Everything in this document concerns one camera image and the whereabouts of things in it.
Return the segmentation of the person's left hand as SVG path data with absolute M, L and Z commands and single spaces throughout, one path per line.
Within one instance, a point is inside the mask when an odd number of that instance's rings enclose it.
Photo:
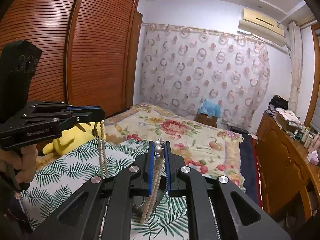
M 36 172 L 36 157 L 38 150 L 36 144 L 21 148 L 22 157 L 14 151 L 4 151 L 1 149 L 1 172 L 6 172 L 7 164 L 11 164 L 14 169 L 19 170 L 15 178 L 17 183 L 29 183 L 33 181 Z

